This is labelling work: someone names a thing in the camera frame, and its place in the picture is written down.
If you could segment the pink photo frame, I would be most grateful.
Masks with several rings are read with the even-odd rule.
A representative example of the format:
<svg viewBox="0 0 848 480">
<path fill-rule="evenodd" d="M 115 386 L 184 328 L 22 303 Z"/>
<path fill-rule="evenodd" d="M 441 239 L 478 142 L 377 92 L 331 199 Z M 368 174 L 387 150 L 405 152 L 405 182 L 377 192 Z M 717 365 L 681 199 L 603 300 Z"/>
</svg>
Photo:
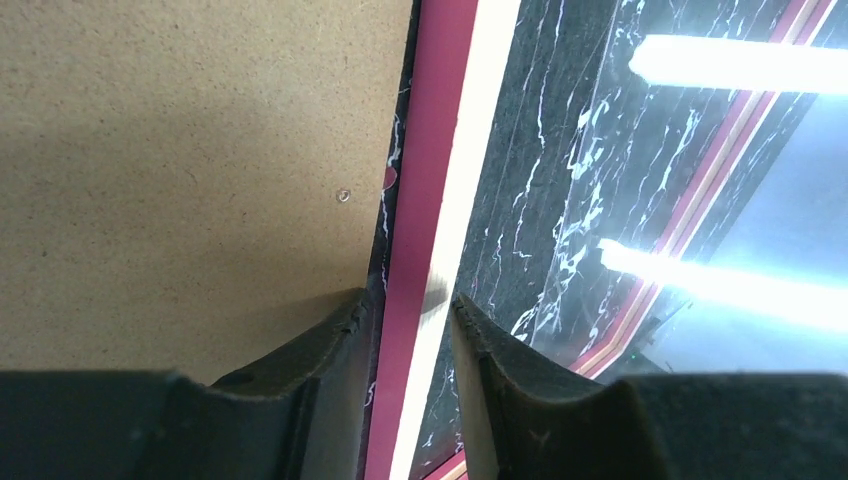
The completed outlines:
<svg viewBox="0 0 848 480">
<path fill-rule="evenodd" d="M 523 2 L 417 13 L 367 479 L 468 475 L 449 307 Z M 669 368 L 630 375 L 845 372 L 847 44 L 651 34 L 628 67 L 651 86 L 815 96 L 709 259 L 596 242 L 605 269 L 693 303 L 646 349 Z"/>
</svg>

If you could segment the brown cardboard backing board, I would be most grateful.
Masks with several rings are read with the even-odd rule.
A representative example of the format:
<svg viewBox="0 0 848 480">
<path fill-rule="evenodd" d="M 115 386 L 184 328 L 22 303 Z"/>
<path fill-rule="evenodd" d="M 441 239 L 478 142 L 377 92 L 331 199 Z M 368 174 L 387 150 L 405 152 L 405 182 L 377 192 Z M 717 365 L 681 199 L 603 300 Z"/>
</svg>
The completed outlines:
<svg viewBox="0 0 848 480">
<path fill-rule="evenodd" d="M 257 359 L 364 286 L 408 1 L 5 1 L 1 366 Z"/>
</svg>

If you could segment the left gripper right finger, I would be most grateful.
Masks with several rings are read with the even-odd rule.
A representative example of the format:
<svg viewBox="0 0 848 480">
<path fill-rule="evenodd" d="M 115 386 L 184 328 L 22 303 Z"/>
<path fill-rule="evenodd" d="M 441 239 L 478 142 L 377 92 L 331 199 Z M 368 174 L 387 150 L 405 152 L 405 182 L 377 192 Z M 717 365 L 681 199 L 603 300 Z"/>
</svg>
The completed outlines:
<svg viewBox="0 0 848 480">
<path fill-rule="evenodd" d="M 843 479 L 847 380 L 651 374 L 609 385 L 450 307 L 472 479 Z"/>
</svg>

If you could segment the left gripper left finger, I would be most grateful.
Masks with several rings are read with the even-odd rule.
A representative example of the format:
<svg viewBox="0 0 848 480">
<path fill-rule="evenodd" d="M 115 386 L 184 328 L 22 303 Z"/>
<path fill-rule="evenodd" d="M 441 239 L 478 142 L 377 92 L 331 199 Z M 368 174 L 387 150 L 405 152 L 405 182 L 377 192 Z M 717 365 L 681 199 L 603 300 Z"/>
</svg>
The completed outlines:
<svg viewBox="0 0 848 480">
<path fill-rule="evenodd" d="M 210 385 L 176 371 L 5 371 L 5 479 L 354 479 L 374 335 L 363 289 Z"/>
</svg>

